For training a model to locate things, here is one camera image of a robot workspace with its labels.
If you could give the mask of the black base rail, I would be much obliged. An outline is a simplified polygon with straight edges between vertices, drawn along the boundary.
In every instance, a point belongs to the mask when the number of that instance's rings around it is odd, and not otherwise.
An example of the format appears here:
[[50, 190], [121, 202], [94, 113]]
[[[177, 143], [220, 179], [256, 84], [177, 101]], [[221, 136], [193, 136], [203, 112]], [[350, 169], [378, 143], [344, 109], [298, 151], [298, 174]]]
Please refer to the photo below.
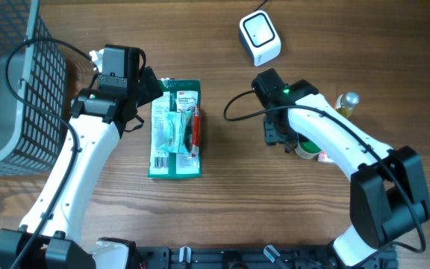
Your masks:
[[344, 268], [332, 248], [322, 245], [294, 248], [138, 247], [127, 268], [134, 269], [266, 269]]

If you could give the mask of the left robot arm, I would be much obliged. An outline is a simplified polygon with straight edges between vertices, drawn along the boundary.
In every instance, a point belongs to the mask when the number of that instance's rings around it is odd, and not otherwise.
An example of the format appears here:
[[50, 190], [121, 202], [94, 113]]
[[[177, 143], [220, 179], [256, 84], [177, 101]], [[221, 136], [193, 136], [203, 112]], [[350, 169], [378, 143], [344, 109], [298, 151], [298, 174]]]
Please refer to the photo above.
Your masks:
[[25, 99], [25, 107], [68, 129], [62, 150], [37, 202], [18, 229], [0, 230], [0, 268], [141, 268], [134, 241], [100, 238], [90, 248], [79, 241], [84, 215], [105, 162], [137, 109], [162, 96], [142, 49], [106, 45], [92, 84], [72, 100], [68, 121]]

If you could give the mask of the green lid white jar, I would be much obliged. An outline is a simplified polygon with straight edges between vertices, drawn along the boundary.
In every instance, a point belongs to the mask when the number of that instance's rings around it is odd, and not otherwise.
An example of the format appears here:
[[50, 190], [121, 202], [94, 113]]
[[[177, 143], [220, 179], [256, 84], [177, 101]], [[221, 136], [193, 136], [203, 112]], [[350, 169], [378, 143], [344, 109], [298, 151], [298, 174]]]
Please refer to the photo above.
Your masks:
[[298, 142], [295, 152], [300, 158], [313, 159], [319, 155], [321, 149], [311, 140], [308, 140]]

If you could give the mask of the red drink carton cup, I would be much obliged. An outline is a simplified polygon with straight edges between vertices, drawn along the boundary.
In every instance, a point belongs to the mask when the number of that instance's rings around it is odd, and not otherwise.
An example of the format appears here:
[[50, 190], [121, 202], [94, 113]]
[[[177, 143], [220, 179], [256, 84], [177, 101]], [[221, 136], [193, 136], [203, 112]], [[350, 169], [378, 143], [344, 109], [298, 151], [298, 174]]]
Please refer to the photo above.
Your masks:
[[317, 156], [317, 160], [326, 164], [333, 164], [334, 161], [327, 155], [325, 151], [321, 151]]

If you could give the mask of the white barcode scanner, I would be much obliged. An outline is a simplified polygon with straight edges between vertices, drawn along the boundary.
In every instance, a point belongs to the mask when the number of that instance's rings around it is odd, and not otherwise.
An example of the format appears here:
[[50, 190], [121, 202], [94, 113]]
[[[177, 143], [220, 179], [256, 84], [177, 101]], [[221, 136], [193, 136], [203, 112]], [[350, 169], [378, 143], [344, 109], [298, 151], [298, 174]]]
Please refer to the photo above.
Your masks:
[[273, 60], [281, 53], [281, 39], [263, 10], [243, 17], [239, 22], [238, 35], [255, 67]]

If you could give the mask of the yellow oil bottle silver cap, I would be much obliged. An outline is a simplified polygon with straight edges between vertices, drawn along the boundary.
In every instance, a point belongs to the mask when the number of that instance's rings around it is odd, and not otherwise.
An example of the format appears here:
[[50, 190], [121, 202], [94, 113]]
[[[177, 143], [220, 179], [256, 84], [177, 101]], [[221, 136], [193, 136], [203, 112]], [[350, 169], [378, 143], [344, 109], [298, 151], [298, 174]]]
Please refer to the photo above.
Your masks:
[[359, 102], [360, 97], [356, 92], [344, 93], [338, 97], [335, 110], [345, 118], [349, 118]]

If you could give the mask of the dark grey mesh basket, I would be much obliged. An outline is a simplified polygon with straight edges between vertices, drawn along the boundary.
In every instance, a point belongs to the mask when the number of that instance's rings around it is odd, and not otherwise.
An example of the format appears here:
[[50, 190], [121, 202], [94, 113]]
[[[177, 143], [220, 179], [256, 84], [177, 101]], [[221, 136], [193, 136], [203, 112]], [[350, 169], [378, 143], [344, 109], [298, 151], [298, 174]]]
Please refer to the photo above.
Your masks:
[[52, 169], [63, 143], [67, 68], [38, 1], [0, 1], [0, 176]]

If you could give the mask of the red white tube packet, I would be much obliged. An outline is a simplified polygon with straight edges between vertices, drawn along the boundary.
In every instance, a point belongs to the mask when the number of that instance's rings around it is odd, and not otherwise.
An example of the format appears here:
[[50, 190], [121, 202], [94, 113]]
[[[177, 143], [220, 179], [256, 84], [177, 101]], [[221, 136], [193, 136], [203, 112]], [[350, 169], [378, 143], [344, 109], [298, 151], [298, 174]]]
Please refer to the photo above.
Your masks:
[[199, 155], [200, 144], [200, 110], [196, 105], [193, 112], [193, 128], [192, 128], [191, 155], [193, 158]]

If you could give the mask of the green 3M gloves packet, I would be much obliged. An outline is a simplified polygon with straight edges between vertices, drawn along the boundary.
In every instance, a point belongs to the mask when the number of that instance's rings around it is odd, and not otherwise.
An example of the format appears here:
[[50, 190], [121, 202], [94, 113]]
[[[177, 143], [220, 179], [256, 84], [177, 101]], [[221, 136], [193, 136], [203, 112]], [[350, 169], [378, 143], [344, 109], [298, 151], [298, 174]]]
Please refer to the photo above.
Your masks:
[[163, 95], [151, 103], [149, 178], [200, 177], [201, 82], [162, 78], [159, 85]]

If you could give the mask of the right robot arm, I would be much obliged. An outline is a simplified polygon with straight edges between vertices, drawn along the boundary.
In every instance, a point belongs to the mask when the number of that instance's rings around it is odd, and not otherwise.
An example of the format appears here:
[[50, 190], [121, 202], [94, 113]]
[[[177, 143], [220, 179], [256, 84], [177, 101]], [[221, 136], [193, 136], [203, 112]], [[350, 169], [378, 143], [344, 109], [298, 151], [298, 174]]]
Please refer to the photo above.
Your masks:
[[340, 265], [353, 268], [430, 220], [419, 155], [393, 149], [352, 124], [306, 80], [285, 84], [274, 69], [251, 83], [275, 130], [306, 137], [326, 152], [350, 184], [351, 226], [333, 242]]

